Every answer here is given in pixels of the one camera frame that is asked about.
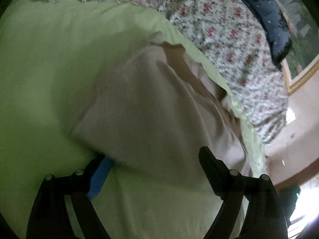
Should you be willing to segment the beige knitted sweater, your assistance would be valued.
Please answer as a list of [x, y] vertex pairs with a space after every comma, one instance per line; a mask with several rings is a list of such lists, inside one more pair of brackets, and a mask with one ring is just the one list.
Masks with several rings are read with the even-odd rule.
[[210, 188], [198, 159], [203, 146], [252, 175], [228, 93], [160, 32], [100, 71], [74, 112], [71, 135], [118, 164], [188, 188]]

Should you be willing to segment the small-flower patterned quilt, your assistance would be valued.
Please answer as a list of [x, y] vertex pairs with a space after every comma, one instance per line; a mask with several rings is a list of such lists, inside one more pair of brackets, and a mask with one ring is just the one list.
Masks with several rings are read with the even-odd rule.
[[262, 26], [241, 0], [148, 0], [217, 67], [264, 144], [286, 124], [288, 95]]

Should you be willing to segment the light green bed sheet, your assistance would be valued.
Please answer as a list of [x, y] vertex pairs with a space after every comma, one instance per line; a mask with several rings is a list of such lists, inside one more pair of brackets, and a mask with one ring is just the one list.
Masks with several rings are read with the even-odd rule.
[[[182, 44], [223, 88], [194, 43], [154, 9], [131, 3], [15, 0], [1, 17], [1, 214], [20, 237], [47, 174], [68, 176], [91, 152], [65, 134], [69, 112], [104, 66], [155, 32]], [[112, 238], [202, 238], [221, 200], [115, 167], [93, 205]]]

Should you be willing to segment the gold framed landscape painting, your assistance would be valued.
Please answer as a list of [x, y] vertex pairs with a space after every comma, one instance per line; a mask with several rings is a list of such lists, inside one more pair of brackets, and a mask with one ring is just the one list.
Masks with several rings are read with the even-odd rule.
[[318, 72], [318, 10], [311, 0], [276, 0], [292, 36], [292, 48], [282, 61], [288, 95]]

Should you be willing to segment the dark blue starry pillow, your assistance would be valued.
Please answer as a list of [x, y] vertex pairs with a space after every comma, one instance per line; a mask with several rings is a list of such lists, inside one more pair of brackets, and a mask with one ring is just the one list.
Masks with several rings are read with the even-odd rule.
[[241, 0], [257, 18], [266, 32], [271, 59], [279, 71], [281, 62], [292, 47], [288, 23], [276, 0]]

